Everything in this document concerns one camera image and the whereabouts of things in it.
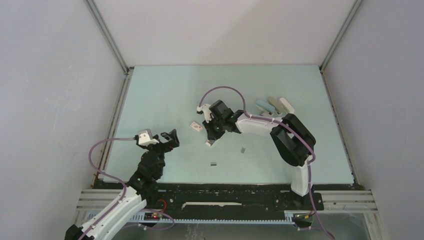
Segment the purple cable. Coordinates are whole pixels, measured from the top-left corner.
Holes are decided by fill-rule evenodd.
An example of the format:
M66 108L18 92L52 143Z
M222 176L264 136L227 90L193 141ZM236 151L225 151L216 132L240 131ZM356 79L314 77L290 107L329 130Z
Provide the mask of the purple cable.
M236 93L238 93L238 95L240 95L241 100L243 101L243 113L244 113L244 115L246 117L279 124L283 128L287 129L290 133L292 133L307 148L307 150L312 155L312 159L309 160L308 162L306 162L306 164L307 164L307 171L308 171L308 174L307 174L307 181L308 181L307 188L308 188L308 191L309 191L310 202L312 203L312 208L313 208L313 210L315 212L316 219L318 220L319 225L321 226L321 229L327 234L327 236L329 236L331 239L335 240L336 238L334 237L334 235L331 234L331 232L327 231L326 228L324 227L324 224L321 221L320 216L318 215L317 208L315 207L315 203L314 203L314 197L312 195L312 190L311 190L311 181L312 181L311 163L313 163L315 161L315 158L316 158L315 152L312 150L312 148L306 143L306 141L303 138L301 138L301 136L299 136L299 134L297 134L291 127L287 126L286 124L284 124L284 123L282 123L280 121L272 120L270 118L260 117L260 116L252 116L252 115L248 114L248 112L246 111L246 101L245 101L245 98L243 97L243 95L237 89L235 89L233 87L230 87L230 86L217 86L217 87L212 88L211 90L207 91L203 95L203 97L200 100L199 107L202 106L203 100L205 99L206 95L209 94L210 92L216 90L216 89L231 89L231 90L234 90Z
M170 228L172 228L175 225L175 220L170 215L168 215L168 214L166 214L164 212L156 211L156 210L153 210L153 209L147 209L147 208L141 210L141 212L149 212L149 213L161 214L161 215L169 218L172 221L172 224L169 225L169 226L167 226L167 227L150 227L150 226L144 226L143 225L143 228L148 228L148 229L152 229L152 230L160 230L161 231L161 230L170 229ZM127 229L127 228L132 228L132 227L141 227L141 224L140 223L129 224L129 225L123 226L121 228L121 230L122 229Z
M115 141L115 140L132 141L132 140L134 140L134 137L128 137L128 138L113 137L113 138L108 138L108 139L101 140L101 141L97 142L96 144L94 144L91 147L90 152L88 153L88 160L90 162L91 167L94 168L99 174L103 174L106 177L115 179L120 184L122 184L122 186L123 186L123 193L120 196L119 200L117 202L115 202L115 204L112 205L112 207L109 208L102 216L100 216L93 224L91 224L90 227L87 228L87 230L85 230L85 232L78 238L78 240L82 240L84 238L84 236L87 235L87 233L90 230L93 229L93 226L96 226L103 218L105 218L106 215L108 215L119 204L119 201L121 201L124 198L125 194L127 193L127 186L125 185L125 182L124 181L122 181L121 179L117 178L116 176L112 176L112 175L107 174L104 171L101 171L99 168L97 168L94 165L93 160L92 160L92 153L93 153L94 148L96 148L98 145L100 145L102 143L105 143L105 142L108 142L108 141Z

